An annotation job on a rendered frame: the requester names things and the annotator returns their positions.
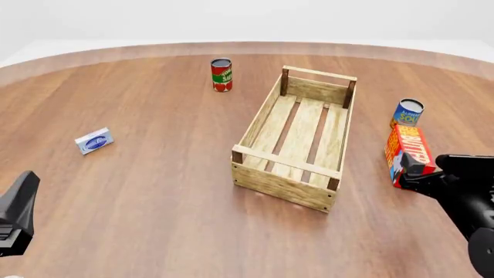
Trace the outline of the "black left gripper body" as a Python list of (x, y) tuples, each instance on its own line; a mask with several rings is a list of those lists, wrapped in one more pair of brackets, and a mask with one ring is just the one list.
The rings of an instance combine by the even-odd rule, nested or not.
[(31, 224), (22, 226), (0, 219), (0, 257), (22, 256), (33, 237)]

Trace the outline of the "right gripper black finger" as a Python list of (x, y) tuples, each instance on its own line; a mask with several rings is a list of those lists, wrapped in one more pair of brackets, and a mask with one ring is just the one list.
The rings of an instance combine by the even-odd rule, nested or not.
[(414, 159), (411, 154), (404, 152), (401, 159), (403, 173), (408, 175), (423, 175), (424, 164)]
[(440, 154), (435, 163), (450, 175), (494, 175), (494, 157), (466, 154)]

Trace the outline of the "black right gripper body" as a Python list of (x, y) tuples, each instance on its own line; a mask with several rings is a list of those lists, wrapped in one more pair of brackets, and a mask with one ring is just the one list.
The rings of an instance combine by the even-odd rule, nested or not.
[(448, 175), (443, 171), (437, 171), (427, 175), (404, 173), (399, 179), (399, 185), (402, 189), (417, 192), (431, 198), (437, 198), (443, 196), (457, 181), (457, 177)]

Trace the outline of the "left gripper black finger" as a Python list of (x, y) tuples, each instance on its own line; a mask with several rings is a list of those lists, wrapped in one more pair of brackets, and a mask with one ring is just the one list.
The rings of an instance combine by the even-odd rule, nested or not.
[(0, 196), (0, 224), (14, 229), (34, 232), (34, 203), (40, 178), (33, 171), (24, 171), (11, 187)]

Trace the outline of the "red and orange butter box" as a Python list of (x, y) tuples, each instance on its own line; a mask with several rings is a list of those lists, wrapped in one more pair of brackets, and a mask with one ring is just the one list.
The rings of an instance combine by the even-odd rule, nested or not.
[(401, 188), (399, 179), (404, 174), (404, 169), (401, 166), (404, 152), (411, 154), (414, 159), (424, 164), (423, 175), (431, 174), (436, 169), (425, 136), (418, 127), (406, 127), (397, 124), (387, 139), (384, 152), (391, 183), (395, 188)]

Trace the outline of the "wooden slat tray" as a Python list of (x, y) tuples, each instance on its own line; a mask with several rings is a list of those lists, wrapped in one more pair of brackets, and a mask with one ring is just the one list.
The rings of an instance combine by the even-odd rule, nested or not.
[(284, 66), (232, 148), (234, 185), (329, 212), (343, 176), (357, 78)]

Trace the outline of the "blue and yellow soup can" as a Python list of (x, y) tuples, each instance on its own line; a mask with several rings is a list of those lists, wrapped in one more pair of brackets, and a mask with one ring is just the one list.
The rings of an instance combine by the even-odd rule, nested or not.
[(416, 99), (402, 99), (399, 101), (397, 108), (391, 118), (390, 127), (398, 124), (406, 127), (415, 127), (420, 116), (425, 110), (425, 106)]

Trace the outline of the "white and blue cream cheese box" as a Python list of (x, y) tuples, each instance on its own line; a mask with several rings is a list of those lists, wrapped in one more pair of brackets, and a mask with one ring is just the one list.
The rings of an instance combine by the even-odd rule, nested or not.
[(75, 143), (82, 155), (89, 154), (113, 142), (113, 136), (107, 127), (75, 139)]

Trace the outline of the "red tomato sauce can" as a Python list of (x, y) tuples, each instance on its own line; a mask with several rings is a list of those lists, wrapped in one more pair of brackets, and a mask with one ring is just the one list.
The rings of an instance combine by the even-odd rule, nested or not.
[(228, 92), (232, 89), (232, 62), (228, 58), (216, 58), (211, 61), (212, 86), (216, 92)]

